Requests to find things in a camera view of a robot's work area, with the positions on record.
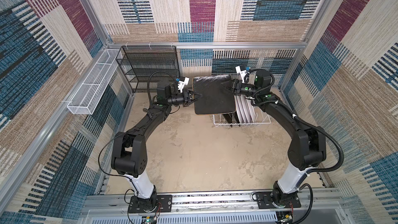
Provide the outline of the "black square plate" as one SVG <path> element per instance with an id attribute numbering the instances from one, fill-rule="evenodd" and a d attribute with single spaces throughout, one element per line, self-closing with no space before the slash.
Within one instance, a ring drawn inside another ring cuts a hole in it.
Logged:
<path id="1" fill-rule="evenodd" d="M 235 123 L 240 124 L 240 120 L 239 120 L 237 112 L 235 112 L 233 114 L 233 120 L 234 120 Z"/>
<path id="2" fill-rule="evenodd" d="M 230 75 L 194 78 L 193 91 L 202 94 L 202 97 L 194 103 L 194 110 L 197 115 L 230 114 L 235 112 L 234 94 L 220 91 L 220 83 L 228 80 L 232 80 Z"/>

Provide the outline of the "floral square plate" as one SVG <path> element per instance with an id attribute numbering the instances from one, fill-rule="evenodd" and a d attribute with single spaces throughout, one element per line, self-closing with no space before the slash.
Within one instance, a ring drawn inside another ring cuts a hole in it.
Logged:
<path id="1" fill-rule="evenodd" d="M 226 121 L 227 124 L 233 124 L 234 123 L 234 114 L 230 113 L 230 114 L 223 114 L 223 117 Z"/>

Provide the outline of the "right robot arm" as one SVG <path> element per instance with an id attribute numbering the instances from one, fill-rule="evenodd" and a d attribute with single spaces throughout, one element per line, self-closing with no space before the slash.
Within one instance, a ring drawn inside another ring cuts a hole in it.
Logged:
<path id="1" fill-rule="evenodd" d="M 310 124 L 291 110 L 280 97 L 271 92 L 275 83 L 274 75 L 265 69 L 244 71 L 243 78 L 228 79 L 222 86 L 236 96 L 245 96 L 251 106 L 258 107 L 273 117 L 289 134 L 291 143 L 287 156 L 288 167 L 283 176 L 274 183 L 271 193 L 272 203 L 276 208 L 284 208 L 294 201 L 301 183 L 311 174 L 332 172 L 344 163 L 344 152 L 341 145 L 322 127 Z M 335 165 L 319 168 L 326 160 L 326 141 L 335 146 L 339 158 Z"/>

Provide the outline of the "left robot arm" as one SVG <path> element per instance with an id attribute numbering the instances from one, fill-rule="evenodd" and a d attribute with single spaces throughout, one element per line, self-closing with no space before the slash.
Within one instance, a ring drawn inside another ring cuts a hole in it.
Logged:
<path id="1" fill-rule="evenodd" d="M 161 209 L 155 185 L 146 172 L 148 163 L 146 142 L 153 131 L 172 113 L 173 106 L 187 107 L 202 98 L 178 83 L 177 91 L 166 81 L 158 82 L 157 95 L 150 98 L 148 108 L 143 109 L 146 116 L 133 128 L 116 134 L 111 167 L 118 176 L 125 177 L 134 189 L 135 195 L 129 202 L 128 213 L 152 213 Z"/>

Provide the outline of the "white round plate three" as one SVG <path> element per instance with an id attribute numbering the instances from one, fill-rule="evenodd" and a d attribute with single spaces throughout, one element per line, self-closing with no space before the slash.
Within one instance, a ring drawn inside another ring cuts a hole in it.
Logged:
<path id="1" fill-rule="evenodd" d="M 248 106 L 248 109 L 249 109 L 251 122 L 254 123 L 254 122 L 256 121 L 256 112 L 255 112 L 255 109 L 254 109 L 254 107 L 252 106 L 251 100 L 250 100 L 250 99 L 247 99 L 246 102 L 247 102 L 247 106 Z"/>

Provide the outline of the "white round plate one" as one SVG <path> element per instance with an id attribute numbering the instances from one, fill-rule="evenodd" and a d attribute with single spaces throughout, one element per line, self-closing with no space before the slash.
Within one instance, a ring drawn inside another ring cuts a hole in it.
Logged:
<path id="1" fill-rule="evenodd" d="M 241 123 L 247 123 L 247 118 L 243 109 L 243 105 L 240 99 L 240 96 L 236 96 L 236 100 L 237 100 L 237 104 L 238 104 L 238 108 L 239 108 L 239 114 L 241 116 Z"/>

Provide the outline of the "white round plate two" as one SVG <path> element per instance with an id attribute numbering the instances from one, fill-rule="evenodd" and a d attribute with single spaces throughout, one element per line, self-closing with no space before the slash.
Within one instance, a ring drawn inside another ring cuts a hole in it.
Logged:
<path id="1" fill-rule="evenodd" d="M 251 118 L 250 118 L 250 113 L 249 113 L 249 109 L 248 109 L 248 106 L 247 106 L 246 98 L 243 95 L 241 95 L 240 99 L 241 99 L 241 102 L 242 102 L 242 105 L 243 105 L 243 109 L 244 109 L 244 112 L 245 112 L 245 115 L 246 115 L 246 118 L 247 118 L 247 122 L 251 123 Z"/>

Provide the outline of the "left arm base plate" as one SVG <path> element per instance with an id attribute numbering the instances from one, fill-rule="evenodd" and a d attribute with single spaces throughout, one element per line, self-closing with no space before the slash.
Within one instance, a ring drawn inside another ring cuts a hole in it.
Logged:
<path id="1" fill-rule="evenodd" d="M 171 212 L 172 203 L 172 195 L 157 195 L 156 197 L 151 197 L 149 199 L 132 196 L 127 212 L 129 214 L 155 213 L 157 211 L 161 214 L 168 213 Z"/>

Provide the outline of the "white mesh wall basket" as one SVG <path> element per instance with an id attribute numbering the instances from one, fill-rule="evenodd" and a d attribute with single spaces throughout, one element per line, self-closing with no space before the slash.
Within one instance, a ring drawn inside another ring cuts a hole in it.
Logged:
<path id="1" fill-rule="evenodd" d="M 119 51 L 105 50 L 86 76 L 67 109 L 74 115 L 92 115 L 102 98 L 116 68 Z"/>

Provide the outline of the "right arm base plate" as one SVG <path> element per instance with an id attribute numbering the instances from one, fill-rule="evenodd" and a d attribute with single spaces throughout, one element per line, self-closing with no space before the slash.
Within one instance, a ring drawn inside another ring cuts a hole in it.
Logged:
<path id="1" fill-rule="evenodd" d="M 278 191 L 260 191 L 255 192 L 252 198 L 258 204 L 259 209 L 274 209 L 274 208 L 300 208 L 301 203 L 297 193 L 284 194 Z"/>

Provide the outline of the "aluminium mounting rail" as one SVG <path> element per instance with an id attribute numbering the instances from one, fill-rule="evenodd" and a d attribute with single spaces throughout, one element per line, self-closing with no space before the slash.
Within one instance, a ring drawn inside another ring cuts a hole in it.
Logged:
<path id="1" fill-rule="evenodd" d="M 311 206 L 306 224 L 353 224 L 354 219 L 335 188 L 307 189 L 298 193 L 300 206 L 275 208 L 270 203 L 257 203 L 256 190 L 165 193 L 169 202 L 152 213 L 129 213 L 130 195 L 87 197 L 78 217 L 80 224 L 280 224 L 287 215 L 299 220 Z"/>

